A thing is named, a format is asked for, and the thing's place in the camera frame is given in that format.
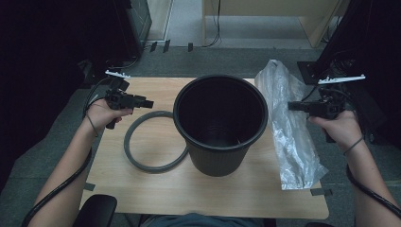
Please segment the person's left hand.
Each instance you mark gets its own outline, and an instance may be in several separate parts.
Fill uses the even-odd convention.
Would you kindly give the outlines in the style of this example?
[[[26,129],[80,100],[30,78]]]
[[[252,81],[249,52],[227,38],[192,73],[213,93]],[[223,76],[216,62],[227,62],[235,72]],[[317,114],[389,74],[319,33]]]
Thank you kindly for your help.
[[[104,99],[100,99],[90,105],[89,109],[85,112],[85,115],[88,114],[91,117],[99,134],[113,120],[119,122],[123,116],[132,113],[133,109],[112,110]],[[95,133],[85,116],[79,128],[95,136]]]

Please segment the person's right hand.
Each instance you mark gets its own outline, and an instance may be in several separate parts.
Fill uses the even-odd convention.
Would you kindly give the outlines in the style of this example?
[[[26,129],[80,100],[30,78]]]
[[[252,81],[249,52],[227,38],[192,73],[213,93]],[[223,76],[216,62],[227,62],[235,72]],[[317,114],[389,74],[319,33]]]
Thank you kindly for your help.
[[[310,116],[308,120],[320,126],[338,144],[343,152],[362,136],[357,117],[351,111],[344,111],[335,119]]]

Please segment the dark left wrist band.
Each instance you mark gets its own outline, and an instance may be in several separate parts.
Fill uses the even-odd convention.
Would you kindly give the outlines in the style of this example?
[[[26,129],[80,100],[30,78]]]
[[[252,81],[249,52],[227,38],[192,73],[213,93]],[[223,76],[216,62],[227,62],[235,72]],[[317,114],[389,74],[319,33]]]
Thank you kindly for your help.
[[[87,120],[89,121],[89,123],[90,123],[90,125],[91,125],[91,127],[93,129],[93,131],[95,133],[95,137],[98,137],[99,136],[98,131],[97,131],[96,126],[94,125],[91,117],[88,114],[86,114],[85,117],[87,118]]]

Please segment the dark curtain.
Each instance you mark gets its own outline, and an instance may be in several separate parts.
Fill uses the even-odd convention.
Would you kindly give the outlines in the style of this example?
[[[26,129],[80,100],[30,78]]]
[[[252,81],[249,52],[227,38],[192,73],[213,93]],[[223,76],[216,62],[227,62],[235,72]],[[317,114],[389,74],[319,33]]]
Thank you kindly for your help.
[[[49,132],[84,74],[127,57],[121,0],[0,0],[0,193],[15,161]]]
[[[365,127],[401,149],[401,0],[351,0],[313,69],[363,74],[347,87]]]

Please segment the black ribbed plastic bin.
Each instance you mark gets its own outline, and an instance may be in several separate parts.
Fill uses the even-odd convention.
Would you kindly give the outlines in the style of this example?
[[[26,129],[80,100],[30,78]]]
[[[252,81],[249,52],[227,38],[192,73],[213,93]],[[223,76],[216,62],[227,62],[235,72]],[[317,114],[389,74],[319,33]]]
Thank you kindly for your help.
[[[193,165],[222,177],[236,171],[264,133],[268,106],[245,79],[211,75],[194,79],[178,93],[173,119]]]

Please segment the dark wrist band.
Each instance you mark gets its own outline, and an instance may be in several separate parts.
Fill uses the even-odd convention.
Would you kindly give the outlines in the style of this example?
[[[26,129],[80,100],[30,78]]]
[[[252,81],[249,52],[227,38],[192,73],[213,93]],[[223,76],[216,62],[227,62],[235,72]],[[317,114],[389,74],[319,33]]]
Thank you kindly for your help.
[[[343,156],[346,156],[347,153],[348,153],[349,151],[351,151],[355,146],[357,146],[362,140],[364,140],[364,137],[363,137],[363,136],[361,136],[350,148],[348,148],[348,149],[343,153]]]
[[[98,137],[99,136],[98,131],[97,131],[96,126],[94,125],[91,117],[88,114],[86,114],[85,117],[87,118],[87,120],[89,121],[89,123],[90,123],[90,125],[91,125],[91,127],[93,129],[93,131],[95,133],[95,137]]]

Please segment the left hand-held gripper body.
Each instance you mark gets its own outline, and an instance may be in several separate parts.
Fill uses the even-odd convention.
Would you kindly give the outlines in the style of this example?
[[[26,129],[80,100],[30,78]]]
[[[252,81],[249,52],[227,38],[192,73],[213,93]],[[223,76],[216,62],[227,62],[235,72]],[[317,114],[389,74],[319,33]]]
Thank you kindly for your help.
[[[107,70],[105,74],[110,76],[112,80],[105,95],[109,107],[113,110],[135,108],[136,100],[134,95],[126,93],[130,86],[126,79],[129,79],[130,76],[127,76],[125,73],[117,73],[110,70]]]

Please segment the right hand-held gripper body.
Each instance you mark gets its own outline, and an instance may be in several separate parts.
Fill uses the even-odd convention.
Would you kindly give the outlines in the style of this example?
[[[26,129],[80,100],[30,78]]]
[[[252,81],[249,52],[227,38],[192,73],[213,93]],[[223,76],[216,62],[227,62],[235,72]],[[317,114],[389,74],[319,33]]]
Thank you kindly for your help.
[[[326,77],[325,79],[319,79],[319,94],[321,98],[308,103],[306,111],[311,116],[335,119],[346,109],[346,104],[350,103],[352,100],[350,93],[345,88],[345,83],[364,79],[366,79],[366,77],[363,74],[353,77]]]

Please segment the black stand base plate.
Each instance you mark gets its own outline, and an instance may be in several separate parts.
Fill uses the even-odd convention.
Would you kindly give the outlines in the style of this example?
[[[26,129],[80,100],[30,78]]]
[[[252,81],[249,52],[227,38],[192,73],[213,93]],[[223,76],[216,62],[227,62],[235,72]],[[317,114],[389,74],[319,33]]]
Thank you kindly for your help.
[[[319,70],[314,61],[298,61],[298,68],[306,85],[315,85],[320,78]]]

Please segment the clear plastic bag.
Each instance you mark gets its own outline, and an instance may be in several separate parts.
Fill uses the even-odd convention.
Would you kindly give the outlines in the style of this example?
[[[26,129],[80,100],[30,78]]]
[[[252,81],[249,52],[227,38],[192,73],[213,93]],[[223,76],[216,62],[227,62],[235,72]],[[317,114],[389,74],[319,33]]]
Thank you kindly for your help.
[[[268,105],[268,126],[279,163],[281,188],[311,188],[328,170],[320,163],[306,127],[306,113],[288,109],[290,101],[304,97],[306,86],[278,60],[269,60],[254,83]]]

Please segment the dark right wrist band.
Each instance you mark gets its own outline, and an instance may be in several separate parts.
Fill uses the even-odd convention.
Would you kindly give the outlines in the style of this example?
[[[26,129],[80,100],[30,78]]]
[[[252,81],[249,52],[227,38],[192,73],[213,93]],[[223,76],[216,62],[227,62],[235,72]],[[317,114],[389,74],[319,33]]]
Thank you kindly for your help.
[[[349,151],[351,151],[355,146],[357,146],[362,140],[364,140],[364,137],[363,137],[363,136],[361,136],[350,148],[348,148],[348,149],[343,153],[343,156],[346,156],[347,153],[348,153]]]

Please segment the black cabinet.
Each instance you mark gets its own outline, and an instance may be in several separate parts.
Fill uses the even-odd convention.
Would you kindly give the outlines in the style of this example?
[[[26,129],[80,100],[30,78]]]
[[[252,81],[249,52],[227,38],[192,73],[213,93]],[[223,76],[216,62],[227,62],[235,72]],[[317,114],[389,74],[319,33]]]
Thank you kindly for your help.
[[[132,26],[134,53],[136,57],[141,57],[146,42],[148,33],[152,24],[150,17],[148,0],[127,0],[128,1],[128,16]]]

